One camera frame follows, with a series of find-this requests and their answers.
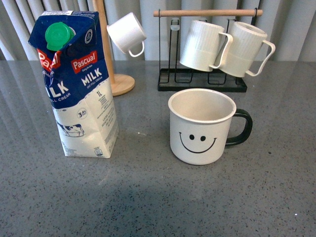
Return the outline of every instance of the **smiley face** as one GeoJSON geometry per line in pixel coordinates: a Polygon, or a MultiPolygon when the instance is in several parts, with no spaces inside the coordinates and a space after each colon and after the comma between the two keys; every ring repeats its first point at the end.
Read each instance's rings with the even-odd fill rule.
{"type": "MultiPolygon", "coordinates": [[[[187,148],[187,147],[184,145],[183,140],[182,140],[182,135],[181,135],[181,134],[182,134],[182,132],[179,132],[180,140],[181,140],[181,143],[182,143],[183,147],[184,147],[185,149],[187,149],[189,152],[192,152],[192,153],[195,153],[195,154],[201,154],[201,153],[207,152],[209,149],[211,149],[211,148],[214,146],[215,141],[216,141],[216,139],[217,139],[217,138],[215,137],[214,140],[213,140],[213,142],[212,142],[212,144],[211,144],[210,146],[208,146],[206,150],[203,150],[203,151],[192,151],[192,150],[190,150],[189,148],[187,148]]],[[[199,139],[199,140],[200,140],[199,142],[205,142],[205,141],[207,140],[205,136],[195,137],[193,134],[191,134],[191,135],[189,136],[189,139],[190,139],[191,141],[196,140],[196,139],[199,139]]]]}

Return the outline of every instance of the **eyes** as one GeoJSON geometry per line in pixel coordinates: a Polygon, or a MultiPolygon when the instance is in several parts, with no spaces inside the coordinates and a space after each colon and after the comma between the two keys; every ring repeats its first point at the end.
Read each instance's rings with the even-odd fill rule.
{"type": "MultiPolygon", "coordinates": [[[[190,138],[191,140],[194,140],[194,139],[195,139],[194,135],[192,135],[192,134],[189,136],[189,138],[190,138]]],[[[201,136],[201,137],[200,137],[200,140],[201,140],[202,142],[204,142],[204,141],[206,140],[206,137],[205,137],[205,136],[201,136]]]]}

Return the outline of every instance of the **upside-down mug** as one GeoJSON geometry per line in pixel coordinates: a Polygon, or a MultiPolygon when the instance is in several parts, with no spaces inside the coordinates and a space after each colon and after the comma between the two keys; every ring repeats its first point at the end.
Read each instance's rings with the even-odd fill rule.
{"type": "MultiPolygon", "coordinates": [[[[240,78],[244,77],[245,74],[252,77],[259,75],[267,60],[276,50],[273,43],[266,41],[267,33],[243,22],[234,22],[229,33],[233,36],[234,41],[228,50],[226,64],[221,65],[219,69],[224,73],[240,78]],[[263,44],[267,44],[271,51],[261,63],[258,72],[253,73],[249,69],[263,44]]],[[[215,62],[219,61],[220,57],[217,56],[215,62]]]]}
{"type": "Polygon", "coordinates": [[[180,160],[195,165],[218,160],[225,146],[243,143],[252,130],[249,113],[237,109],[227,95],[209,89],[186,89],[172,95],[170,109],[170,147],[180,160]],[[246,120],[242,133],[228,137],[233,117],[246,120]]]}
{"type": "Polygon", "coordinates": [[[147,36],[133,12],[107,26],[107,30],[111,40],[122,53],[129,53],[132,57],[138,57],[144,52],[144,40],[147,36]],[[131,49],[140,43],[142,44],[141,52],[133,54],[131,49]]]}
{"type": "Polygon", "coordinates": [[[180,63],[192,69],[211,72],[225,64],[232,42],[232,36],[224,33],[223,27],[203,21],[192,21],[180,63]],[[221,36],[226,36],[227,42],[219,55],[221,36]],[[217,66],[214,65],[216,56],[220,58],[217,66]]]}

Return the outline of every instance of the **wooden base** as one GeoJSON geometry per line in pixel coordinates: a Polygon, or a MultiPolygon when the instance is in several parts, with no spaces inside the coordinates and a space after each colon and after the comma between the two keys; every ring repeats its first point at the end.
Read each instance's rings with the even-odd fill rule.
{"type": "Polygon", "coordinates": [[[115,83],[111,83],[113,96],[119,96],[131,91],[135,86],[134,78],[123,75],[114,74],[115,83]]]}

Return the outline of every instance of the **smile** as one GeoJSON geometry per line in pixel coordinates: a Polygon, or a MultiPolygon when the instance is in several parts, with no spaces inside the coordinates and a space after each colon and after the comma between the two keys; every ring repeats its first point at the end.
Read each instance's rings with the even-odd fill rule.
{"type": "Polygon", "coordinates": [[[181,132],[179,132],[179,134],[180,134],[180,140],[181,140],[181,143],[182,143],[183,147],[184,147],[185,149],[187,149],[189,152],[192,152],[192,153],[195,153],[195,154],[200,154],[200,153],[207,152],[209,149],[211,149],[211,148],[213,147],[213,145],[215,144],[215,141],[216,141],[216,139],[217,139],[217,138],[214,138],[214,141],[213,141],[212,145],[211,145],[209,148],[207,148],[206,150],[201,151],[201,152],[195,152],[195,151],[191,151],[190,149],[188,149],[188,148],[183,144],[182,137],[181,137],[181,132]]]}

